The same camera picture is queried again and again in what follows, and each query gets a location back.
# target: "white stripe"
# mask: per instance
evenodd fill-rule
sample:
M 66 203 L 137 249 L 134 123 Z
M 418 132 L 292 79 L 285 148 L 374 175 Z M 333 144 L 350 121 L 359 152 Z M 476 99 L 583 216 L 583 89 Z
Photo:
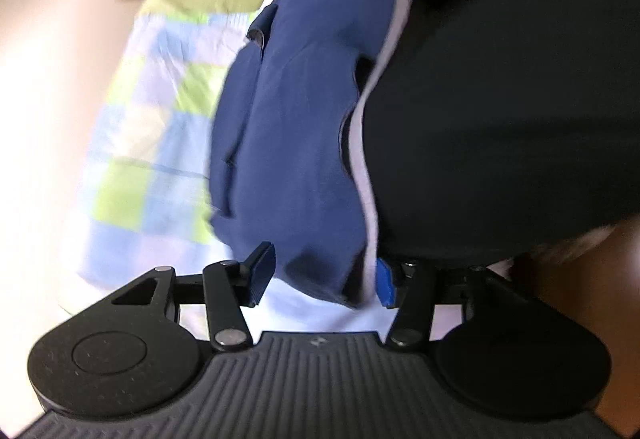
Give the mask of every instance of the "white stripe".
M 360 303 L 369 300 L 375 292 L 376 279 L 376 258 L 378 249 L 378 212 L 376 211 L 376 202 L 371 188 L 369 172 L 364 157 L 364 145 L 362 140 L 362 118 L 364 114 L 364 106 L 367 98 L 373 88 L 378 83 L 382 72 L 385 70 L 392 54 L 396 50 L 396 45 L 402 34 L 402 30 L 409 16 L 409 9 L 412 0 L 396 0 L 394 5 L 394 13 L 386 33 L 385 42 L 380 49 L 380 54 L 376 61 L 369 79 L 364 87 L 362 96 L 353 111 L 351 118 L 351 126 L 349 130 L 349 158 L 351 162 L 351 172 L 353 180 L 358 189 L 362 210 L 364 212 L 365 226 L 367 231 L 367 244 L 364 253 L 364 271 L 362 275 L 362 287 L 360 289 L 360 297 L 357 300 Z

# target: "ribbed black surface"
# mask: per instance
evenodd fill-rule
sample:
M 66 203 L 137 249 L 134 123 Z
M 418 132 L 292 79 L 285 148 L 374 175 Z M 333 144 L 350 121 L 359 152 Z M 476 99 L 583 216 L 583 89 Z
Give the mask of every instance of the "ribbed black surface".
M 377 336 L 265 333 L 215 357 L 182 399 L 122 422 L 49 413 L 19 439 L 614 439 L 590 413 L 548 424 L 478 414 L 453 400 L 416 355 Z

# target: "black fabric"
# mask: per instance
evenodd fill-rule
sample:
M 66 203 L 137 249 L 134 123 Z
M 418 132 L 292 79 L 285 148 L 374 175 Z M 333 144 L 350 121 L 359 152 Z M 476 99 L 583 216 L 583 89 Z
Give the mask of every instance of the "black fabric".
M 640 0 L 424 9 L 364 115 L 379 253 L 487 262 L 640 212 Z

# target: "round black disc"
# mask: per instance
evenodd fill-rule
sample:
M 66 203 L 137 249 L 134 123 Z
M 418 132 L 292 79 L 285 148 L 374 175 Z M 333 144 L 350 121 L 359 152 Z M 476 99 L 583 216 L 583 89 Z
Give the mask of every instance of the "round black disc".
M 610 372 L 609 353 L 590 332 L 564 317 L 540 317 L 527 308 L 454 328 L 435 358 L 444 380 L 467 402 L 524 421 L 588 408 Z
M 94 419 L 162 405 L 199 370 L 195 338 L 140 307 L 81 313 L 40 339 L 28 360 L 45 406 Z

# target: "silver screw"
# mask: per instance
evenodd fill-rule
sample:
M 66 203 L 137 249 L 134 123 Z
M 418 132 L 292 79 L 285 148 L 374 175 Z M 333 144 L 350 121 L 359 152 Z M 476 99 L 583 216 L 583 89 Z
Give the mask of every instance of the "silver screw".
M 391 341 L 398 347 L 410 347 L 422 340 L 422 333 L 415 329 L 397 329 L 391 334 Z
M 240 329 L 223 329 L 216 333 L 215 340 L 223 347 L 234 347 L 246 341 L 246 333 Z

